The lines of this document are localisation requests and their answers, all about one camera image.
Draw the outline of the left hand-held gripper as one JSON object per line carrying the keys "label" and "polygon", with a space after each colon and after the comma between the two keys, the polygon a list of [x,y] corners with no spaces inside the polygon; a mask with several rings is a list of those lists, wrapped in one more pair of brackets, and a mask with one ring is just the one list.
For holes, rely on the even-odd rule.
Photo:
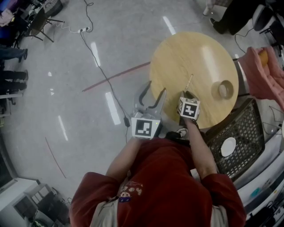
{"label": "left hand-held gripper", "polygon": [[166,99],[164,88],[155,104],[144,109],[143,98],[147,94],[152,81],[144,83],[133,98],[133,113],[131,116],[132,136],[140,139],[153,139],[160,134],[162,128],[161,112]]}

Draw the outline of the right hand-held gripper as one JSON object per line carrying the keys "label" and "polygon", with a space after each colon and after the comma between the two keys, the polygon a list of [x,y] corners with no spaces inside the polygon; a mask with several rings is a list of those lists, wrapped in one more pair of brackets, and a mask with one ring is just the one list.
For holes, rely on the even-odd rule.
{"label": "right hand-held gripper", "polygon": [[197,120],[200,113],[200,101],[189,91],[182,91],[177,112],[181,117]]}

